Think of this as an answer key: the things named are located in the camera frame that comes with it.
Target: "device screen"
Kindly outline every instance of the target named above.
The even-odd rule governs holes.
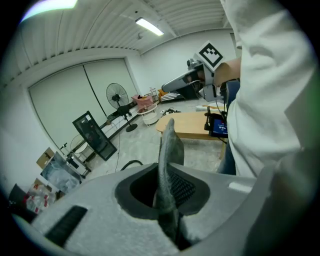
[[[227,127],[225,127],[224,121],[215,119],[213,123],[213,133],[215,134],[228,134]]]

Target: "wooden tabletop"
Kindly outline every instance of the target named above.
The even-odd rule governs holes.
[[[179,138],[198,139],[198,140],[219,140],[216,137],[208,135],[209,131],[205,130],[207,117],[205,111],[201,112],[183,112],[167,114],[159,119],[155,128],[159,132],[163,132],[171,118],[174,119],[174,130]]]

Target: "jeans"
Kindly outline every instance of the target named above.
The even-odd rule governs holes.
[[[218,174],[236,175],[236,163],[229,142],[226,144],[224,158],[221,160],[216,172]]]

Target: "ceiling light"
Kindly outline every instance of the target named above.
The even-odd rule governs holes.
[[[138,18],[135,23],[138,25],[150,30],[151,32],[155,33],[157,36],[162,36],[164,33],[158,29],[156,26],[152,25],[150,22],[146,21],[144,18]]]
[[[24,20],[51,10],[58,10],[58,9],[72,9],[75,7],[78,0],[43,0],[37,2],[33,5],[24,15],[21,22]]]

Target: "black fan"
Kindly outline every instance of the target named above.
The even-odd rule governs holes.
[[[108,99],[110,105],[117,109],[120,116],[123,116],[124,119],[127,121],[129,126],[125,129],[127,132],[131,132],[137,128],[137,124],[133,123],[130,124],[129,120],[127,119],[127,114],[132,116],[129,111],[129,98],[126,90],[117,83],[111,83],[106,88],[106,98]]]

